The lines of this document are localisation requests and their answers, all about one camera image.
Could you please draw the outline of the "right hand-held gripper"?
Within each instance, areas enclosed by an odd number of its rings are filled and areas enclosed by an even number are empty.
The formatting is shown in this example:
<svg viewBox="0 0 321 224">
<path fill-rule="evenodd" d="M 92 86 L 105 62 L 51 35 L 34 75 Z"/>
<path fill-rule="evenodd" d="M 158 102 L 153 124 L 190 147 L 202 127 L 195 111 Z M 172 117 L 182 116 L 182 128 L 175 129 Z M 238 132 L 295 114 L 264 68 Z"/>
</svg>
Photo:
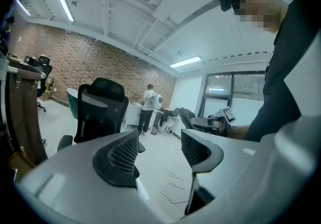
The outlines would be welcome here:
<svg viewBox="0 0 321 224">
<path fill-rule="evenodd" d="M 218 135 L 226 136 L 235 120 L 236 117 L 231 108 L 227 106 L 218 110 L 214 115 L 209 115 L 208 118 L 191 118 L 190 122 L 195 129 L 209 129 L 211 126 Z"/>
</svg>

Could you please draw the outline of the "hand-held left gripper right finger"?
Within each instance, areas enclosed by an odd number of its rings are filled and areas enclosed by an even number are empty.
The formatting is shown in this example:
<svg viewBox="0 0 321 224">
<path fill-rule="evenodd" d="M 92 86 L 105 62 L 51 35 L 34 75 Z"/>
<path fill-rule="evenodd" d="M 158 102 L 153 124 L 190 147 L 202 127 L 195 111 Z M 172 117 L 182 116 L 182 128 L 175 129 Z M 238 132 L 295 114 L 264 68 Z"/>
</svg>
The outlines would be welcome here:
<svg viewBox="0 0 321 224">
<path fill-rule="evenodd" d="M 182 130 L 181 135 L 182 152 L 192 170 L 191 192 L 203 189 L 211 197 L 222 194 L 240 177 L 259 146 L 191 129 Z"/>
</svg>

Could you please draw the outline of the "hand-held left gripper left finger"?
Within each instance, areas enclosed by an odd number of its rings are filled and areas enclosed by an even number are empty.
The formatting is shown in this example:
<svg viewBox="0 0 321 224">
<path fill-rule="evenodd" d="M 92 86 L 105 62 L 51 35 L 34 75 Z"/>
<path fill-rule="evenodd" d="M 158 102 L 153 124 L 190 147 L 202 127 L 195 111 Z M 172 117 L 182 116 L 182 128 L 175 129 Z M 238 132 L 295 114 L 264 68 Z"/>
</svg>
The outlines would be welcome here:
<svg viewBox="0 0 321 224">
<path fill-rule="evenodd" d="M 15 188 L 45 223 L 170 223 L 134 175 L 137 155 L 136 131 L 68 146 Z"/>
</svg>

